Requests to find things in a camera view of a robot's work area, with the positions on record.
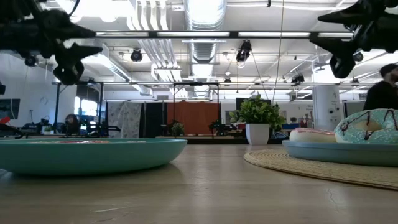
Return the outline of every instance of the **white column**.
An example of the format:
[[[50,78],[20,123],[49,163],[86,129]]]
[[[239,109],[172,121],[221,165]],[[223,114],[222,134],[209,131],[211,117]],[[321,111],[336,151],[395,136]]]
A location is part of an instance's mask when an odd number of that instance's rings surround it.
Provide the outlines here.
[[[333,131],[341,121],[338,86],[315,86],[313,110],[315,129]]]

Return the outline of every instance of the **man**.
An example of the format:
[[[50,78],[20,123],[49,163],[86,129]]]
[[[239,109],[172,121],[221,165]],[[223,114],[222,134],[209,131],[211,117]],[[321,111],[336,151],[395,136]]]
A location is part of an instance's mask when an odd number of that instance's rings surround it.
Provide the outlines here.
[[[364,110],[378,108],[398,110],[398,65],[389,64],[380,69],[383,81],[369,89]]]

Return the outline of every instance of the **donut-shaped cushion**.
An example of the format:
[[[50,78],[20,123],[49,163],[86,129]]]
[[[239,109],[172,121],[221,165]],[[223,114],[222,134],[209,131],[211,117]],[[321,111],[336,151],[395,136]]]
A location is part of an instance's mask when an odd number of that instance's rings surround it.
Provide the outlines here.
[[[290,133],[289,139],[301,142],[336,142],[333,131],[312,128],[296,128]]]
[[[338,143],[398,144],[398,110],[376,109],[355,113],[335,129]]]

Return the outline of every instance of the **orange curtain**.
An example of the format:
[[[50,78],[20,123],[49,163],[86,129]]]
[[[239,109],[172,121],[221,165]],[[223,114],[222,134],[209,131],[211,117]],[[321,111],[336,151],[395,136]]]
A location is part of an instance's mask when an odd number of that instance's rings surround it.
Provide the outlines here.
[[[175,105],[175,120],[184,125],[185,134],[211,134],[208,125],[218,119],[217,103],[178,102],[167,105],[167,124],[173,120]]]

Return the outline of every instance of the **air duct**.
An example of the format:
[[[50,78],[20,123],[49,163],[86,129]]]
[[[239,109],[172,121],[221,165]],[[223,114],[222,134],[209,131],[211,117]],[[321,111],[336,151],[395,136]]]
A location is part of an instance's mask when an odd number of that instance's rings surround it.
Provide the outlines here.
[[[220,30],[223,26],[226,0],[184,0],[185,18],[188,30]],[[206,63],[215,62],[218,44],[216,43],[191,43],[192,73],[195,78],[209,78],[213,73],[213,65]],[[206,93],[194,88],[197,96],[205,96]]]

